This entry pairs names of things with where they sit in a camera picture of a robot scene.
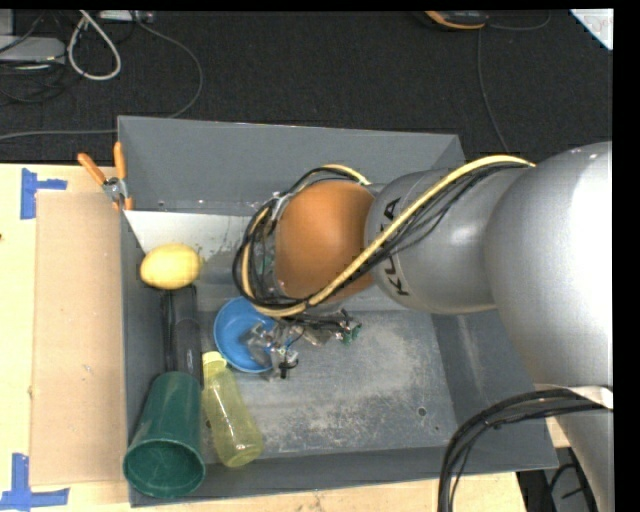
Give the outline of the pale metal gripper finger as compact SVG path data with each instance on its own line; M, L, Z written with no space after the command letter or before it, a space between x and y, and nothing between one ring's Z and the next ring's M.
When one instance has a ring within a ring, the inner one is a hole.
M241 334L241 343L247 347L270 347L277 343L276 324L255 323Z
M275 346L251 346L249 354L261 371L279 369L281 358Z

